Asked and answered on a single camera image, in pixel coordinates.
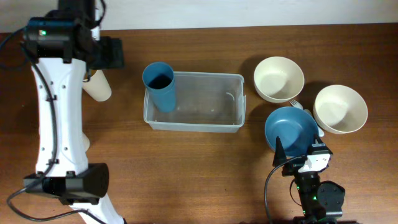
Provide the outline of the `cream cup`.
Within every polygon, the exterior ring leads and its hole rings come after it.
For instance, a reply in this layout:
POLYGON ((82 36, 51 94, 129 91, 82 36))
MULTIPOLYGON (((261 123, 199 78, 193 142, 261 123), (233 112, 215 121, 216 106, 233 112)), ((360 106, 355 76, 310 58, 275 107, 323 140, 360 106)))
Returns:
POLYGON ((82 133, 82 137, 83 137, 83 146, 85 151, 87 151, 90 148, 90 140, 88 139, 88 137, 86 136, 85 133, 82 133))
POLYGON ((102 70, 90 70, 86 79, 83 80, 83 89, 94 100, 102 102, 111 97, 111 87, 102 70))

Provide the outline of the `blue cup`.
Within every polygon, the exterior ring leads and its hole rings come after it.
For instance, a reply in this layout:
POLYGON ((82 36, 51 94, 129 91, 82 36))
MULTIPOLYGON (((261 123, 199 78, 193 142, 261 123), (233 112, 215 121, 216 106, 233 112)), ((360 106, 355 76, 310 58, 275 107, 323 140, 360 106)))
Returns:
POLYGON ((142 80, 159 111, 169 113, 175 109, 175 76, 169 64, 154 62, 148 65, 143 71, 142 80))

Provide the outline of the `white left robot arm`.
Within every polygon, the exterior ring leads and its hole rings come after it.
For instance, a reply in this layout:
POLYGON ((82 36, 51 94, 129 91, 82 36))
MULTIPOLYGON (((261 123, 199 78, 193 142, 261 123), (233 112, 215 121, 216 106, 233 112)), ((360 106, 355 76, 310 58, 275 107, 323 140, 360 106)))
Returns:
POLYGON ((121 41, 100 37, 104 14, 94 1, 60 1, 24 27, 39 101, 39 156, 25 191, 58 199, 87 223, 124 223, 107 191, 109 169, 91 164, 82 131, 83 81, 89 70, 121 68, 121 41))

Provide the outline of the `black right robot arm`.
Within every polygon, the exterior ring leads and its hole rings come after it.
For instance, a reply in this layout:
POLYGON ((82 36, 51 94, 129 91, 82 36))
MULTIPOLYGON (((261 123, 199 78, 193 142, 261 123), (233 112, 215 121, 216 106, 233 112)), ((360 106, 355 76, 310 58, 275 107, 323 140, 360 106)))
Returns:
POLYGON ((320 180, 333 155, 319 136, 302 156, 287 159, 282 142, 276 138, 273 166, 282 168, 283 176, 293 176, 300 198, 302 217, 294 217, 294 223, 336 223, 343 215, 345 189, 332 182, 320 180))

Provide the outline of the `clear plastic storage container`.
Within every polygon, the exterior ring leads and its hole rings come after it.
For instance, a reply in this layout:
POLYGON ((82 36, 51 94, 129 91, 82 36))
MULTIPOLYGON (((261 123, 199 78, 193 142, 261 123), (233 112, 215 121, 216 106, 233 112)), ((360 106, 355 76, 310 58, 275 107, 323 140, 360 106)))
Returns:
POLYGON ((144 121, 152 129, 235 133, 244 125, 244 78, 233 73, 175 72, 175 109, 160 112, 149 92, 144 97, 144 121))

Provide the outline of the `blue bowl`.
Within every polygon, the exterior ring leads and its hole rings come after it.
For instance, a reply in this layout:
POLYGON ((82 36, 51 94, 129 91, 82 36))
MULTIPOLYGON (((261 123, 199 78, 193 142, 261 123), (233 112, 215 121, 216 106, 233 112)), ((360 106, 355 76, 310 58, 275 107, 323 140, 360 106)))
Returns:
POLYGON ((304 110, 287 106, 276 109, 267 117, 264 131, 273 151, 279 137, 285 155, 295 157, 307 153, 308 147, 313 144, 313 136, 318 134, 318 125, 304 110))

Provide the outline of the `cream bowl at right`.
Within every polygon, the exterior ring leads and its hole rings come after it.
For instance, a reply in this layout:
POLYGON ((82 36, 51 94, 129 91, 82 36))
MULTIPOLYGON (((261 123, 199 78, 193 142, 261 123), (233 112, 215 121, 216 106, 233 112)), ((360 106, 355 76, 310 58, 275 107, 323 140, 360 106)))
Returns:
POLYGON ((324 87, 315 98, 313 115, 318 125, 333 134, 348 134, 361 129, 368 120, 363 97, 344 85, 324 87))

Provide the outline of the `cream bowl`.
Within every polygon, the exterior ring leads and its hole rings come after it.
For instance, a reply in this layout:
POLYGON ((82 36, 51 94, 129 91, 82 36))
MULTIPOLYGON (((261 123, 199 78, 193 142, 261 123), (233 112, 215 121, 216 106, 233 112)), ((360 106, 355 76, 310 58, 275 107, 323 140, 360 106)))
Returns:
POLYGON ((295 98, 305 84, 302 69, 285 57, 262 60, 256 66, 253 78, 258 95, 271 103, 284 103, 295 98))
POLYGON ((315 98, 313 115, 318 125, 333 134, 348 134, 361 129, 368 120, 363 97, 344 85, 324 87, 315 98))

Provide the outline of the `white plastic fork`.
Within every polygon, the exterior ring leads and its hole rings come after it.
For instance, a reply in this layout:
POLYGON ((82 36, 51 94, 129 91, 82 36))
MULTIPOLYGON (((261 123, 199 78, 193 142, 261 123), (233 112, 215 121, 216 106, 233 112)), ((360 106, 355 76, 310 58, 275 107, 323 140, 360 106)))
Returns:
MULTIPOLYGON (((304 110, 304 112, 308 113, 311 117, 314 118, 314 116, 312 115, 312 112, 308 109, 305 109, 297 100, 290 100, 289 103, 291 104, 291 106, 304 110)), ((323 132, 323 130, 321 129, 321 127, 318 126, 318 135, 320 137, 323 137, 325 135, 325 133, 323 132)))

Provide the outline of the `cream bowl at back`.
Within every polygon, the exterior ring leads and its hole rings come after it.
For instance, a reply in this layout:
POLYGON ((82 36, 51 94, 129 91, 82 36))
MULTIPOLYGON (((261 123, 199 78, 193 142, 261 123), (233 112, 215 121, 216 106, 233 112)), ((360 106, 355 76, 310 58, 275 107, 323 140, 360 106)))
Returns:
POLYGON ((305 84, 302 69, 285 57, 262 60, 256 66, 253 78, 258 95, 271 103, 284 103, 295 98, 305 84))

